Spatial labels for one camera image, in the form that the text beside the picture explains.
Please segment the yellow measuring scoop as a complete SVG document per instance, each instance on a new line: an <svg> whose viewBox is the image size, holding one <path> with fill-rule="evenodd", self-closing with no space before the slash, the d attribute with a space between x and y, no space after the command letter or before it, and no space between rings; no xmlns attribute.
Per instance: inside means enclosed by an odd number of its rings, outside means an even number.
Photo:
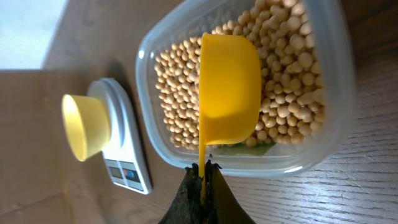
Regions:
<svg viewBox="0 0 398 224"><path fill-rule="evenodd" d="M261 105L261 65L255 46L238 35L201 38L198 174L205 180L207 145L236 144L254 131Z"/></svg>

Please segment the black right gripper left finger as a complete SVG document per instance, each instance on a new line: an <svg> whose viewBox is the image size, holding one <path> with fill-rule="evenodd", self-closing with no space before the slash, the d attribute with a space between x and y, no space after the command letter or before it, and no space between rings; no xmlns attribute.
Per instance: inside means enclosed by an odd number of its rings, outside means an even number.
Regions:
<svg viewBox="0 0 398 224"><path fill-rule="evenodd" d="M185 176L175 194L169 209L159 224L202 224L203 205L201 204L202 178L195 163L185 168Z"/></svg>

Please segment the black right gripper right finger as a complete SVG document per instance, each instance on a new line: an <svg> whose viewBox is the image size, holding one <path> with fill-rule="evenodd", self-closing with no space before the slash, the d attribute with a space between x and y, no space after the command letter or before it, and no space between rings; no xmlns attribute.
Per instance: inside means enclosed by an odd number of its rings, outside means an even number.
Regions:
<svg viewBox="0 0 398 224"><path fill-rule="evenodd" d="M255 221L240 206L226 183L221 167L208 160L205 164L206 212L212 224L254 224Z"/></svg>

